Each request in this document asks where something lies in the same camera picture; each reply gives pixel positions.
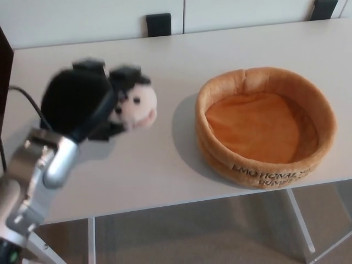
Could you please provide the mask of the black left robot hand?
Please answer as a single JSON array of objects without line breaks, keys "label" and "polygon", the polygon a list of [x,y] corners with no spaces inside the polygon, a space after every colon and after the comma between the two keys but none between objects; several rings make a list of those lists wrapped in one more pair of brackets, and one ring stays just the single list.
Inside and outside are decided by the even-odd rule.
[{"label": "black left robot hand", "polygon": [[150,127],[157,118],[157,96],[139,66],[105,69],[102,60],[74,61],[48,83],[40,105],[41,129],[78,143],[108,142],[112,137]]}]

